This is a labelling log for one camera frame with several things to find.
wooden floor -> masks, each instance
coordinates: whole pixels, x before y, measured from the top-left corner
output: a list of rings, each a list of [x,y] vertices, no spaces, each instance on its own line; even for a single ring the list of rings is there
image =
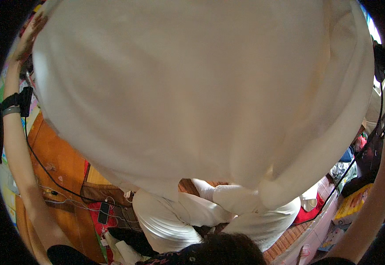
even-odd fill
[[[67,142],[60,139],[38,114],[28,140],[42,164],[48,172],[63,187],[79,193],[84,180],[85,160]],[[78,197],[58,188],[41,168],[34,156],[31,161],[38,183],[63,193],[69,199],[81,201]],[[44,197],[49,200],[63,201],[62,195],[54,196],[44,188]],[[89,211],[74,207],[73,204],[48,203],[50,212],[73,246],[96,262],[105,262],[100,246],[95,236],[94,226]],[[26,215],[22,199],[16,197],[17,227],[20,235],[31,253],[41,264],[50,264],[46,251],[41,245],[29,218]]]

electrical wire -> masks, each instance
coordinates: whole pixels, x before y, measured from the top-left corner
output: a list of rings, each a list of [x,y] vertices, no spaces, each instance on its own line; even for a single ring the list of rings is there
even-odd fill
[[[93,201],[93,202],[101,202],[101,203],[106,203],[106,204],[111,204],[113,206],[120,206],[120,205],[117,205],[115,203],[110,203],[110,202],[107,202],[107,201],[100,201],[100,200],[95,200],[95,199],[92,199],[92,198],[88,198],[88,197],[85,197],[85,196],[82,196],[80,194],[77,194],[73,191],[71,191],[70,189],[67,189],[65,187],[63,187],[62,185],[60,185],[59,183],[57,183],[53,177],[51,176],[51,174],[48,172],[48,170],[44,167],[44,165],[41,163],[41,161],[39,160],[39,158],[36,156],[34,150],[32,149],[31,145],[29,144],[29,141],[28,141],[28,132],[26,130],[26,117],[25,117],[25,136],[26,136],[26,144],[28,145],[29,149],[31,150],[32,154],[34,155],[35,159],[38,161],[39,165],[42,167],[42,169],[45,171],[45,173],[47,173],[48,177],[52,180],[52,182],[54,182],[55,185],[57,185],[57,187],[61,188],[62,190],[65,190],[81,199],[84,199],[84,200],[87,200],[87,201]]]
[[[54,178],[51,176],[51,174],[48,172],[48,170],[44,167],[44,165],[41,163],[41,161],[39,160],[38,156],[36,156],[34,150],[32,149],[31,145],[29,144],[29,141],[28,141],[28,131],[27,131],[27,129],[26,129],[26,127],[27,127],[26,117],[24,117],[24,118],[25,118],[25,137],[26,137],[26,144],[27,144],[27,146],[29,147],[29,149],[31,150],[33,156],[35,157],[35,159],[37,160],[37,162],[39,163],[39,165],[42,167],[42,169],[45,171],[45,173],[48,175],[48,177],[52,180],[52,182],[53,182],[55,185],[57,185],[57,186],[58,186],[59,188],[61,188],[62,190],[65,190],[65,191],[67,191],[67,192],[69,192],[69,193],[71,193],[71,194],[73,194],[73,195],[75,195],[75,196],[77,196],[77,197],[79,197],[79,198],[81,198],[81,199],[88,200],[88,201],[93,201],[93,202],[107,203],[107,204],[113,205],[113,207],[114,207],[114,206],[120,207],[119,205],[116,204],[116,201],[115,201],[112,197],[111,197],[111,198],[113,199],[113,203],[110,203],[110,202],[108,202],[108,201],[95,200],[95,199],[88,198],[88,197],[82,196],[82,195],[80,195],[80,194],[77,194],[77,193],[71,191],[70,189],[67,189],[67,188],[63,187],[62,185],[58,184],[58,183],[54,180]],[[75,205],[73,202],[80,203],[80,202],[78,202],[78,201],[69,199],[69,198],[68,198],[66,195],[64,195],[64,194],[62,194],[62,195],[63,195],[68,201],[72,202],[73,205]],[[123,218],[121,218],[121,217],[119,217],[119,216],[115,216],[115,215],[109,215],[108,213],[103,212],[101,209],[94,210],[94,209],[90,209],[89,207],[86,207],[83,203],[80,203],[80,204],[82,204],[82,206],[79,206],[79,205],[75,205],[75,206],[76,206],[76,207],[79,207],[79,208],[87,209],[87,210],[90,210],[90,211],[93,211],[93,212],[102,212],[102,213],[104,213],[104,214],[106,214],[106,215],[108,215],[108,216],[115,217],[115,218],[119,218],[120,220],[124,221],[124,222],[128,225],[128,227],[125,227],[125,228],[130,228],[130,229],[133,229],[133,230],[138,230],[138,231],[140,231],[140,229],[137,229],[137,228],[132,227],[132,226],[130,225],[130,223],[137,223],[137,221],[131,221],[131,220],[128,220],[128,219],[123,219]]]
[[[373,137],[375,137],[375,134],[376,134],[376,131],[378,130],[379,128],[379,125],[381,123],[381,120],[382,120],[382,112],[383,112],[383,86],[382,86],[382,82],[380,82],[380,111],[379,111],[379,118],[376,122],[376,126],[375,128],[372,130],[372,132],[370,133],[370,135],[367,137],[367,142],[366,144],[364,145],[364,147],[362,148],[362,150],[360,150],[360,152],[358,152],[355,156],[354,156],[354,159],[353,161],[349,164],[347,170],[344,172],[344,174],[342,175],[342,177],[339,179],[338,183],[335,185],[335,188],[331,191],[331,193],[329,194],[329,196],[327,197],[327,199],[325,200],[325,202],[323,203],[322,207],[320,208],[319,212],[317,213],[317,215],[310,219],[310,220],[307,220],[305,222],[301,222],[301,223],[297,223],[295,225],[301,225],[303,223],[307,223],[307,222],[311,222],[313,221],[314,219],[316,219],[323,211],[323,208],[325,207],[326,203],[329,201],[329,199],[331,198],[331,196],[333,195],[333,193],[335,192],[335,190],[338,189],[338,185],[341,183],[341,181],[343,180],[343,178],[345,177],[345,175],[347,175],[348,171],[350,170],[351,166],[355,163],[356,160],[360,159],[362,156],[363,156],[363,153],[365,152],[367,146],[369,146],[369,143],[372,141]]]
[[[93,211],[93,212],[102,212],[102,213],[105,214],[105,215],[108,215],[108,216],[114,217],[114,218],[118,218],[118,219],[120,219],[120,220],[122,220],[122,221],[127,221],[127,222],[131,222],[131,223],[138,223],[138,221],[126,220],[126,219],[123,219],[123,218],[121,218],[120,216],[117,216],[117,215],[110,215],[110,214],[108,214],[108,213],[106,213],[106,212],[103,212],[101,209],[92,209],[92,208],[89,208],[88,206],[86,206],[85,204],[81,203],[80,201],[76,201],[76,200],[69,199],[65,194],[63,194],[63,193],[61,193],[61,192],[58,192],[58,191],[56,191],[56,190],[54,190],[54,189],[52,189],[52,188],[50,188],[50,187],[43,186],[43,185],[38,185],[38,186],[40,186],[41,188],[50,189],[50,190],[52,190],[52,191],[55,191],[55,192],[57,192],[58,194],[64,196],[64,198],[66,198],[64,201],[51,201],[51,200],[44,200],[44,201],[47,201],[47,202],[50,202],[50,203],[54,203],[54,204],[64,204],[64,203],[66,203],[66,202],[71,202],[74,206],[79,207],[79,208],[81,208],[81,209],[85,209],[85,210],[89,210],[89,211]]]

hair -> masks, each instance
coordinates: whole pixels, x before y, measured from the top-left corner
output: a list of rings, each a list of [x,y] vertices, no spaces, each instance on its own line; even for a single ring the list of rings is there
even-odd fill
[[[210,234],[195,255],[197,265],[266,265],[263,253],[244,234]]]

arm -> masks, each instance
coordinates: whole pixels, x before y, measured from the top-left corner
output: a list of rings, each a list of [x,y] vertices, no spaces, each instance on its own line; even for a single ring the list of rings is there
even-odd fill
[[[358,263],[375,239],[385,218],[385,141],[379,171],[367,201],[344,237],[327,254]]]
[[[4,85],[4,98],[19,92],[19,73],[22,64],[31,53],[34,39],[43,28],[47,18],[39,14],[28,25],[20,43],[10,60]],[[19,113],[11,113],[3,118],[4,146],[10,171],[20,191],[29,219],[45,249],[53,245],[69,245],[70,241],[50,214],[36,184],[25,134]]]

yellow box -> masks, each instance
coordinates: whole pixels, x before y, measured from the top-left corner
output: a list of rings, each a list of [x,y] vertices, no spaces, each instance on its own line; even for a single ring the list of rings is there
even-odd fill
[[[372,186],[373,183],[369,183],[363,188],[359,189],[355,193],[345,198],[339,206],[335,217],[332,219],[332,222],[335,225],[351,223],[362,208],[365,200],[367,199],[367,196],[370,194],[370,189],[372,188]]]

